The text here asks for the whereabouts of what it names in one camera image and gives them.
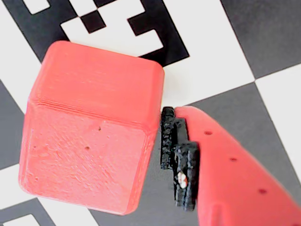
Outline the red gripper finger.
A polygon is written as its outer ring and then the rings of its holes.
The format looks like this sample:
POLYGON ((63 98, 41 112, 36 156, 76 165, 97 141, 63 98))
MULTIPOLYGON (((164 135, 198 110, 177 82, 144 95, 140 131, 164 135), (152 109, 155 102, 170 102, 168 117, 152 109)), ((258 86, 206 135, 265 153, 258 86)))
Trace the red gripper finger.
POLYGON ((164 107, 160 166, 174 202, 201 226, 298 226, 300 206, 217 121, 192 107, 164 107))

